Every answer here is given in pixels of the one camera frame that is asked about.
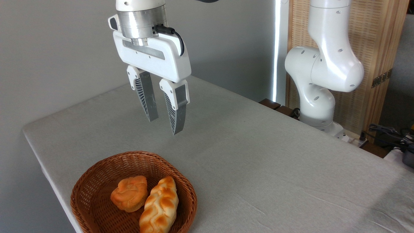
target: gray wall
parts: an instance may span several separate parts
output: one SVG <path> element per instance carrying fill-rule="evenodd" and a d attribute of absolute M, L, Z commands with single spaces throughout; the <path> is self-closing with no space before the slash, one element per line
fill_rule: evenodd
<path fill-rule="evenodd" d="M 414 120 L 414 15 L 407 15 L 380 124 L 401 129 Z"/>
<path fill-rule="evenodd" d="M 0 232 L 73 232 L 22 127 L 128 82 L 114 13 L 114 0 L 0 1 Z M 193 75 L 270 97 L 274 1 L 167 0 L 167 14 Z"/>

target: braided bread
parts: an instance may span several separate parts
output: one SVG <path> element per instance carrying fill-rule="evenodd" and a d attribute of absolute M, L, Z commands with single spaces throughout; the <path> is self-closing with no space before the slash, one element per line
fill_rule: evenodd
<path fill-rule="evenodd" d="M 167 233 L 177 216 L 178 196 L 171 176 L 161 179 L 152 190 L 140 218 L 141 233 Z"/>

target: bread basket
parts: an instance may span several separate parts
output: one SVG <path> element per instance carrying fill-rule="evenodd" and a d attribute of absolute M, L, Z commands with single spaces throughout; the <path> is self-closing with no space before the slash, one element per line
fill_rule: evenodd
<path fill-rule="evenodd" d="M 139 219 L 144 211 L 127 213 L 110 200 L 119 181 L 143 175 L 147 178 L 148 193 L 166 176 L 176 182 L 177 218 L 170 233 L 187 232 L 197 211 L 197 197 L 190 182 L 175 167 L 159 155 L 145 151 L 129 151 L 97 162 L 77 181 L 70 196 L 72 211 L 84 232 L 140 232 Z"/>

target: light strip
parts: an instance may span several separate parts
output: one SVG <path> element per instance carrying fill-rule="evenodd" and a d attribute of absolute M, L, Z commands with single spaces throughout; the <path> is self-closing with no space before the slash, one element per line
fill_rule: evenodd
<path fill-rule="evenodd" d="M 279 57 L 279 37 L 280 37 L 280 0 L 275 2 L 275 14 L 274 14 L 274 64 L 273 64 L 273 93 L 272 101 L 276 102 L 277 93 L 277 63 Z"/>

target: bread roll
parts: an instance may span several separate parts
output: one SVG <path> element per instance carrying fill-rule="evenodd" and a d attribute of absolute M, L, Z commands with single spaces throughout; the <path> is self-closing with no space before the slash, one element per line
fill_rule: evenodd
<path fill-rule="evenodd" d="M 167 233 L 177 216 L 178 196 L 171 176 L 161 179 L 151 190 L 140 218 L 141 233 Z"/>
<path fill-rule="evenodd" d="M 147 179 L 140 175 L 121 180 L 112 191 L 111 201 L 120 210 L 134 212 L 144 205 L 147 196 Z"/>

